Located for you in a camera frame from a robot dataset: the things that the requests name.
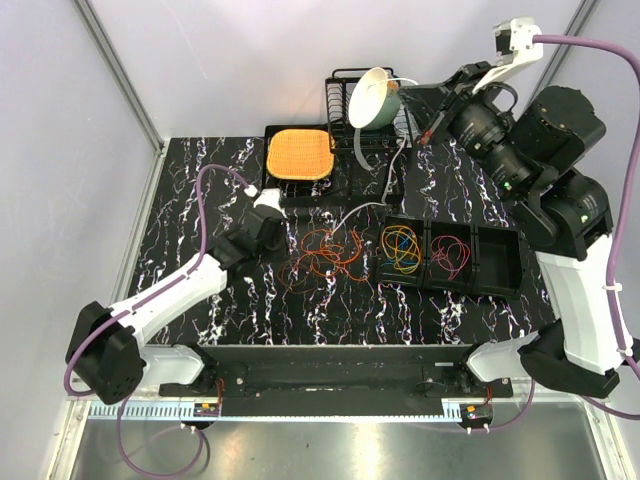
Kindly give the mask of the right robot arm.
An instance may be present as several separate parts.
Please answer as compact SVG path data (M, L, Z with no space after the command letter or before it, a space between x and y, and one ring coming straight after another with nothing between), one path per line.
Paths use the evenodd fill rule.
M527 376L556 391L603 399L639 354L606 277L616 221L605 189L577 163L606 128L579 90L549 86L520 116L495 105L506 89L491 65L467 64L398 94L423 144L454 140L499 190L536 255L554 321L527 336L475 347L454 384L476 396L492 380Z

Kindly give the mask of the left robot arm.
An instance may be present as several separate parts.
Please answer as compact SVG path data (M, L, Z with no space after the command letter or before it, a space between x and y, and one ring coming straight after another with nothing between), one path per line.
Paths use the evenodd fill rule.
M202 254L143 293L104 307L93 301L78 315L66 354L66 375L87 393L117 404L138 388L167 386L203 396L217 383L217 361L196 345L152 345L151 339L196 304L249 276L276 248L285 220L279 207L257 205Z

